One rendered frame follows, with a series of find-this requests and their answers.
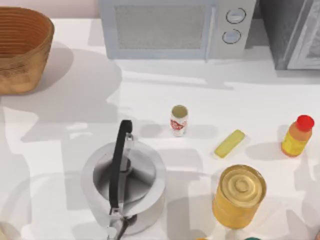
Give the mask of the red and white can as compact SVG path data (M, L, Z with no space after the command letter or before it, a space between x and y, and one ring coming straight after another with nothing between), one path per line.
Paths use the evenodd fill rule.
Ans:
M170 127L175 137L182 137L187 129L188 109L184 105L175 105L171 110Z

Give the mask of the yellow-green flat sponge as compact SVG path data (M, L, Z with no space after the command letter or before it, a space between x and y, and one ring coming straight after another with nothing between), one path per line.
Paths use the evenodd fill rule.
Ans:
M246 134L236 129L229 134L213 151L219 158L225 158L234 148L236 148L244 139Z

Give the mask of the microwave oven door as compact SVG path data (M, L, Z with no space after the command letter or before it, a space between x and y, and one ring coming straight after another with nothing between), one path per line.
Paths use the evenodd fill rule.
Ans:
M208 57L216 0L99 0L109 59Z

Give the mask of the pale microwave oven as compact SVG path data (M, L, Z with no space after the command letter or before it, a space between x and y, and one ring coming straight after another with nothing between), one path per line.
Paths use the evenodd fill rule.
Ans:
M236 59L242 56L253 14L256 0L216 0L215 22L211 42L210 59ZM242 8L246 12L245 19L238 24L231 24L226 19L226 14L231 9ZM226 31L236 29L241 32L241 39L235 44L226 44L222 35Z

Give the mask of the large yellow tin can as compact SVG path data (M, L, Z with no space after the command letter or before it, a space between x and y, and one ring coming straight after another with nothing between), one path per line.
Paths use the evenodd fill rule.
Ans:
M266 181L256 169L244 164L229 166L219 178L213 215L227 228L243 229L253 220L266 191Z

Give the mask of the round microwave knob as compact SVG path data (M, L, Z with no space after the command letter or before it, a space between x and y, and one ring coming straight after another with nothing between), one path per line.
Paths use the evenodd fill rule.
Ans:
M230 9L226 14L226 20L230 24L239 24L246 18L246 11L243 8Z
M222 35L222 40L224 43L228 45L232 45L237 43L242 37L242 34L237 29L232 29L229 31L225 31Z

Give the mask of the yellow bottle with red cap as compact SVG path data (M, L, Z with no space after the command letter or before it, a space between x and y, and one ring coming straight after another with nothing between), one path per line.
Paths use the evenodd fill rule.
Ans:
M311 116L306 114L298 116L288 128L281 143L282 152L290 157L299 156L312 136L314 125L315 121Z

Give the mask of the brown woven basket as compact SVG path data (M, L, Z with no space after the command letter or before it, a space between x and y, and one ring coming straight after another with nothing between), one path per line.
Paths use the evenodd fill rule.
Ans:
M55 26L41 12L0 6L0 95L24 94L42 79Z

